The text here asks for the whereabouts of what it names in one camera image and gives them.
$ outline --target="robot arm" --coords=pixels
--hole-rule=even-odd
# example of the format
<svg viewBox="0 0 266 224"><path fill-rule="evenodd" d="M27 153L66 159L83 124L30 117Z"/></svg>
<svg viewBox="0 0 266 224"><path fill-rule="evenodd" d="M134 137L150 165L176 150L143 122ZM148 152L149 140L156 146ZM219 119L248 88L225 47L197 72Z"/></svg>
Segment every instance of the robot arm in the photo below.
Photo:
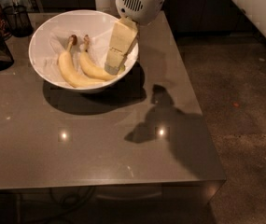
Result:
<svg viewBox="0 0 266 224"><path fill-rule="evenodd" d="M130 18L139 25L148 25L159 14L164 0L116 0L122 18Z"/></svg>

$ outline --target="banana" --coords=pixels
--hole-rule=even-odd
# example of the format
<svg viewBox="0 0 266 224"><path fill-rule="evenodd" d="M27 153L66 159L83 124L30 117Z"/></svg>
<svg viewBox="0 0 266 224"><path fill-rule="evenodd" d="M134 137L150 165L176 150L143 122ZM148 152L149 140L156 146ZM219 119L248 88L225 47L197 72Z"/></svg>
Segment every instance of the banana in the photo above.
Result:
<svg viewBox="0 0 266 224"><path fill-rule="evenodd" d="M84 37L84 49L80 53L79 56L79 63L80 67L82 68L83 72L92 78L99 78L105 81L112 80L113 78L117 77L117 75L110 75L104 70L104 68L97 66L90 58L89 53L87 52L88 47L90 44L90 39L88 35Z"/></svg>
<svg viewBox="0 0 266 224"><path fill-rule="evenodd" d="M62 77L73 87L88 87L90 85L103 83L104 81L101 79L84 77L76 71L70 53L70 49L76 44L77 37L71 35L69 37L67 49L59 55L58 66Z"/></svg>

